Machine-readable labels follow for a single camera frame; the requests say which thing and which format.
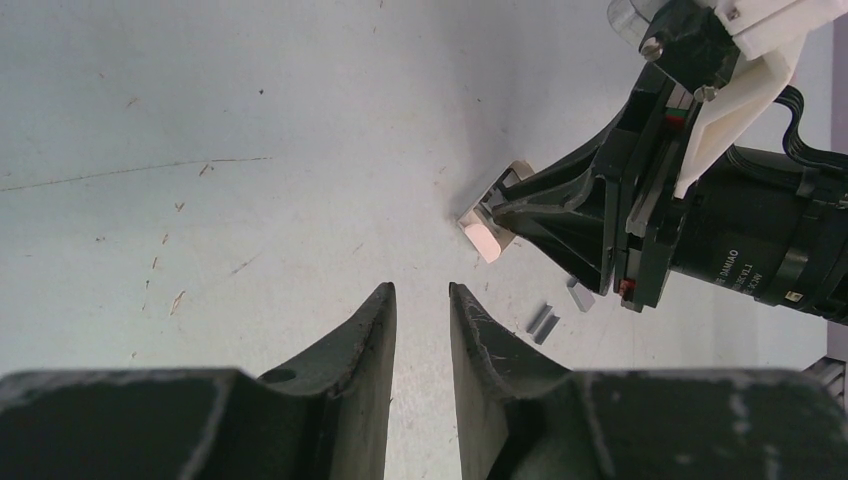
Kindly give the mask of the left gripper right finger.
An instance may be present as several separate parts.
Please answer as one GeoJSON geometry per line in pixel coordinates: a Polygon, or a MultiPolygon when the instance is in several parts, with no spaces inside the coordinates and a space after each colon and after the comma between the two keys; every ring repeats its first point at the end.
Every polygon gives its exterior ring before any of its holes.
{"type": "Polygon", "coordinates": [[[811,376],[567,369],[449,287],[466,479],[843,479],[847,417],[811,376]]]}

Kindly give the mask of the white staple box barcode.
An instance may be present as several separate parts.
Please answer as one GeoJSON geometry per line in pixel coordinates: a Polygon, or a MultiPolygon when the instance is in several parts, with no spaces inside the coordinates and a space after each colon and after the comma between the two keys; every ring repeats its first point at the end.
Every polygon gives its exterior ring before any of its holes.
{"type": "Polygon", "coordinates": [[[487,187],[469,207],[457,217],[456,224],[487,264],[498,260],[515,238],[515,234],[499,226],[494,210],[506,202],[506,190],[534,175],[534,169],[525,160],[516,160],[491,178],[487,187]]]}

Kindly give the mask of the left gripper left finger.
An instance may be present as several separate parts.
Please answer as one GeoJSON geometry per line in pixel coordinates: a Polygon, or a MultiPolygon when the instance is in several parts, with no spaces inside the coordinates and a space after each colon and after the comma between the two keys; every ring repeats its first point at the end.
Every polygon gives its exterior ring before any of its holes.
{"type": "Polygon", "coordinates": [[[395,288],[254,377],[238,369],[53,370],[1,381],[5,479],[380,479],[395,288]]]}

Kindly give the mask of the staple strip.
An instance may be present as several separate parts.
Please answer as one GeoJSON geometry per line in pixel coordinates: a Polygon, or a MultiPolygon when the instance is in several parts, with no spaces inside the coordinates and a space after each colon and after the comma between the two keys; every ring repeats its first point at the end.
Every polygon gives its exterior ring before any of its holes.
{"type": "Polygon", "coordinates": [[[525,331],[536,345],[542,345],[559,320],[560,318],[554,313],[553,306],[545,304],[531,320],[525,331]]]}
{"type": "Polygon", "coordinates": [[[574,276],[568,278],[566,287],[578,310],[582,313],[589,312],[596,302],[593,292],[574,276]]]}

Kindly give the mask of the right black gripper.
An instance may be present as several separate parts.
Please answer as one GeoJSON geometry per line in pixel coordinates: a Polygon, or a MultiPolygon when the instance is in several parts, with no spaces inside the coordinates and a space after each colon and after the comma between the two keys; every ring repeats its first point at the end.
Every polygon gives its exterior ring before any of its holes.
{"type": "Polygon", "coordinates": [[[593,293],[657,306],[690,200],[677,199],[702,106],[657,67],[642,69],[622,110],[587,143],[509,187],[496,223],[593,293]],[[601,180],[604,198],[589,198],[601,180]]]}

